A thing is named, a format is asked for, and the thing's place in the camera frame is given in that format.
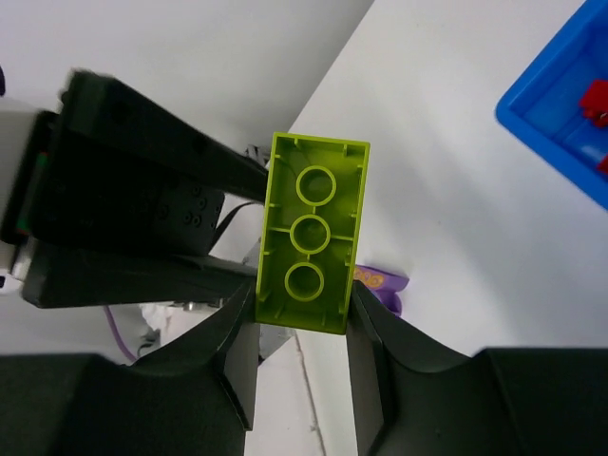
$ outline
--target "yellow-green plastic block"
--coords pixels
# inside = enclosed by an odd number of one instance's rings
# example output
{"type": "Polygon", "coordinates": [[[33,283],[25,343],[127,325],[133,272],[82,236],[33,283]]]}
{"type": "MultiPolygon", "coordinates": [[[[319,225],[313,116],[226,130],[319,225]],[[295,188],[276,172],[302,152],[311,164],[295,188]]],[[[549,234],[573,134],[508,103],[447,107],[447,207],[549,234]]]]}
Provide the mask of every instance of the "yellow-green plastic block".
{"type": "Polygon", "coordinates": [[[368,142],[275,133],[256,321],[343,334],[359,237],[368,142]]]}

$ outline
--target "blue plastic bin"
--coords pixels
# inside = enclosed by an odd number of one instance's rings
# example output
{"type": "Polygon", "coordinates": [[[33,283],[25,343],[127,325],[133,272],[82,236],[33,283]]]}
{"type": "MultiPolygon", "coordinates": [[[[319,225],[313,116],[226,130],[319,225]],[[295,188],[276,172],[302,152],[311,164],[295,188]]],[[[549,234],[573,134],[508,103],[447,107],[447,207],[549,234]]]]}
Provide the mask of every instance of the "blue plastic bin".
{"type": "Polygon", "coordinates": [[[579,101],[608,80],[608,0],[587,0],[501,98],[496,117],[511,133],[608,209],[608,128],[582,117],[579,101]]]}

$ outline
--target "white tabletop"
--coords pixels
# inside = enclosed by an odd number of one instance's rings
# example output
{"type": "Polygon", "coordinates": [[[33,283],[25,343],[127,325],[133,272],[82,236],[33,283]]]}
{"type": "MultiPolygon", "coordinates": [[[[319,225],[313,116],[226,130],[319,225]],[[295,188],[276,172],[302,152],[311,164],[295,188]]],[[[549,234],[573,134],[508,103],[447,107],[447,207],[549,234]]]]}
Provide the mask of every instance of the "white tabletop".
{"type": "MultiPolygon", "coordinates": [[[[291,130],[371,143],[357,262],[407,272],[403,317],[466,354],[608,345],[608,212],[494,119],[580,4],[376,0],[291,130]]],[[[301,341],[354,454],[344,338],[301,341]]]]}

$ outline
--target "red object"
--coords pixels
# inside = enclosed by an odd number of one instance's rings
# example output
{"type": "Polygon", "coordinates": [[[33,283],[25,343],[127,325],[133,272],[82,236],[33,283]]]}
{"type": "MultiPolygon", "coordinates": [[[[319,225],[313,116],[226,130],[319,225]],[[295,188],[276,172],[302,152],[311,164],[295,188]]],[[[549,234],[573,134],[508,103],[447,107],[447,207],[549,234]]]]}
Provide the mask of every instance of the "red object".
{"type": "Polygon", "coordinates": [[[608,126],[608,81],[595,80],[579,101],[582,116],[603,128],[608,126]]]}
{"type": "Polygon", "coordinates": [[[608,155],[604,157],[604,160],[599,162],[598,170],[602,173],[608,174],[608,155]]]}

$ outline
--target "purple toy piece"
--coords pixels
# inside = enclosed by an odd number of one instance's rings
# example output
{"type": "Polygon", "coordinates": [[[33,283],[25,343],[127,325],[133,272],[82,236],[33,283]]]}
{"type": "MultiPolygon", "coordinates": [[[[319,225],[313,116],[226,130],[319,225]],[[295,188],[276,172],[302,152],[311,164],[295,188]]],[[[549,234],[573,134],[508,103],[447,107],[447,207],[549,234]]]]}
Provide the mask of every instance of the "purple toy piece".
{"type": "Polygon", "coordinates": [[[401,292],[408,285],[407,276],[357,265],[354,268],[354,279],[361,280],[382,304],[395,315],[401,316],[403,306],[397,292],[401,292]]]}

